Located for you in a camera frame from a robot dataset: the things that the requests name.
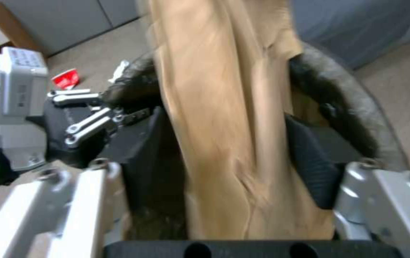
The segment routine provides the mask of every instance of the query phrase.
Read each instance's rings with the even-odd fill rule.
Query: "gray cloth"
[[[410,27],[410,0],[291,0],[301,39],[351,68],[372,61]]]

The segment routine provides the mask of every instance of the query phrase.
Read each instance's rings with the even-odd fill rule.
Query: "label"
[[[45,67],[42,62],[41,55],[37,52],[26,49],[9,48],[9,54],[12,63],[15,65],[28,67]]]

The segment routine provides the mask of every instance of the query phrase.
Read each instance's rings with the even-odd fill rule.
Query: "mounting hole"
[[[70,137],[68,137],[68,141],[69,141],[70,143],[75,142],[75,141],[76,141],[76,137],[70,136]]]
[[[305,243],[295,243],[289,249],[291,258],[318,258],[315,249]]]
[[[184,251],[184,258],[211,258],[211,250],[202,243],[193,243]]]

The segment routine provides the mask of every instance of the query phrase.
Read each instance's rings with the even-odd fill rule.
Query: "red paper cup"
[[[60,89],[71,90],[79,83],[79,75],[76,68],[73,68],[56,75],[52,80]]]

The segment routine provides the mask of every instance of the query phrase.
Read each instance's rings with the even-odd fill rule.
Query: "screw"
[[[40,181],[48,181],[53,184],[59,183],[61,179],[59,171],[59,168],[56,167],[47,168],[39,172],[37,179]]]
[[[382,164],[372,158],[362,158],[360,160],[360,166],[362,169],[379,169],[382,168]]]
[[[114,109],[115,113],[122,113],[123,112],[123,108],[121,106],[118,106]]]
[[[108,169],[109,168],[109,160],[107,158],[97,158],[89,163],[89,168],[92,170],[97,169]]]
[[[30,163],[38,163],[39,162],[39,158],[36,157],[36,155],[31,155],[31,157],[29,157],[29,162]]]

